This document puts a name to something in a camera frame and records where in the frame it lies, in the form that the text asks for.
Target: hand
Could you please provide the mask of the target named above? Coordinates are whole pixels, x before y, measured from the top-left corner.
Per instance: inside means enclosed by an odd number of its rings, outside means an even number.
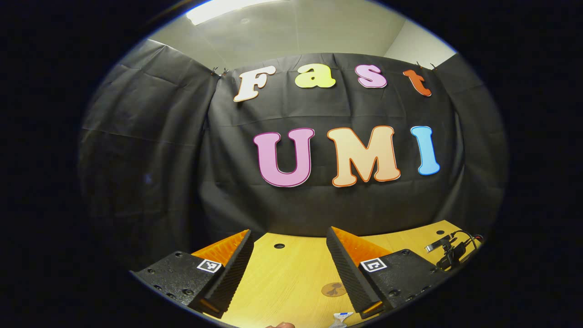
[[[282,322],[279,325],[273,327],[273,326],[267,326],[266,328],[296,328],[293,324],[289,323],[289,322]]]

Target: pink letter u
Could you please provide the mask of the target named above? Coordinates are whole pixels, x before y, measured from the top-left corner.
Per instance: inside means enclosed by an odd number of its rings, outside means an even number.
[[[287,134],[296,145],[296,169],[290,173],[281,172],[278,167],[275,147],[282,136],[276,132],[256,135],[253,142],[257,145],[259,171],[263,179],[276,187],[296,187],[308,180],[312,168],[310,139],[314,135],[314,130],[310,128],[298,128]]]

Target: ceiling light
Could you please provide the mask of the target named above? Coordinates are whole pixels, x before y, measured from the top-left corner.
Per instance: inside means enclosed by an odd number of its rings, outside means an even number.
[[[186,17],[190,19],[192,24],[199,25],[211,18],[218,17],[236,9],[275,1],[286,0],[211,0],[187,12]]]

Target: wooden table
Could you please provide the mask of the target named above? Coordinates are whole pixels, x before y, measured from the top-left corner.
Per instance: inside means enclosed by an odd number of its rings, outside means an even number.
[[[439,230],[448,234],[459,228],[441,221],[363,238],[392,252],[408,248],[436,263],[443,257],[443,250],[436,249],[428,254],[424,248],[443,236],[436,233]],[[454,246],[469,238],[462,233],[456,236],[458,240]],[[285,247],[273,247],[278,243]],[[470,244],[466,254],[473,249]],[[240,328],[266,328],[280,322],[290,322],[296,328],[328,328],[334,322],[334,313],[354,312],[348,294],[328,297],[321,292],[324,285],[332,282],[341,280],[326,246],[326,238],[266,233],[255,242],[245,274],[220,321]],[[355,312],[344,323],[351,326],[362,321],[365,320]]]

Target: black fabric drape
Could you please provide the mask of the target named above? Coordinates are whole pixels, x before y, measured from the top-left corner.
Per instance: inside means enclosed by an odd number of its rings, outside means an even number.
[[[329,66],[336,84],[299,88],[297,69],[312,63]],[[354,68],[363,64],[380,68],[387,86],[361,86]],[[234,102],[239,74],[270,65],[277,71],[259,96]],[[403,75],[409,69],[424,78],[430,97]],[[327,132],[349,127],[367,145],[378,125],[395,130],[400,178],[365,183],[358,176],[354,186],[333,186],[336,150]],[[436,174],[417,171],[419,147],[410,132],[417,125],[433,130]],[[291,172],[296,158],[287,133],[295,128],[315,130],[310,178],[297,187],[272,186],[259,172],[253,138],[278,132],[279,169]],[[248,228],[258,235],[325,236],[333,225],[373,235],[447,219],[484,232],[506,179],[496,105],[457,55],[435,70],[371,55],[295,55],[219,78],[146,40],[106,77],[82,131],[79,171],[90,216],[134,268]]]

